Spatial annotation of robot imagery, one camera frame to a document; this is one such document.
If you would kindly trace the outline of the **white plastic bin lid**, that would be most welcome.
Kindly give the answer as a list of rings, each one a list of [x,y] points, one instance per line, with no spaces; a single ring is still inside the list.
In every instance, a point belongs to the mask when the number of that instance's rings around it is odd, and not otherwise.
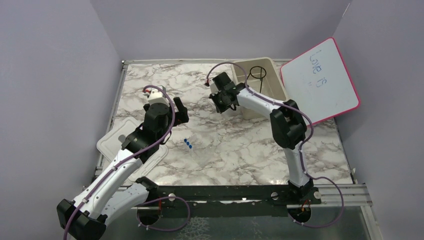
[[[102,155],[102,164],[97,166],[98,173],[105,172],[106,168],[113,162],[122,148],[122,143],[125,137],[136,130],[142,122],[136,118],[130,116],[117,120],[111,130],[107,132],[100,140],[96,143],[96,148]],[[165,145],[157,145],[154,148],[144,152],[142,157],[143,164],[137,168],[129,177],[123,182],[123,186],[130,186],[141,177],[147,176],[147,174],[160,163],[168,154],[168,148]]]

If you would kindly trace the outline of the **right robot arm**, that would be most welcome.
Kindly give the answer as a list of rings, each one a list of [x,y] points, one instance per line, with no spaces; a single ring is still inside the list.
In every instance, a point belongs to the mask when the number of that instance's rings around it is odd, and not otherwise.
[[[302,144],[306,140],[307,125],[297,103],[267,97],[245,83],[235,84],[225,72],[206,85],[211,88],[209,97],[218,113],[244,107],[270,120],[272,137],[283,149],[288,166],[289,199],[296,204],[306,200],[314,183],[303,159]]]

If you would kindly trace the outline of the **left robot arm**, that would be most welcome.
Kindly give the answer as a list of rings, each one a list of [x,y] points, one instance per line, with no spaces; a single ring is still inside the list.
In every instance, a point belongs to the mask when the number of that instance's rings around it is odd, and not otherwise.
[[[99,240],[107,226],[137,205],[165,200],[158,185],[139,177],[124,191],[121,185],[145,163],[159,158],[157,153],[171,135],[172,128],[189,122],[188,109],[179,97],[150,96],[144,106],[144,121],[125,137],[121,149],[109,166],[73,200],[63,199],[56,207],[63,239]]]

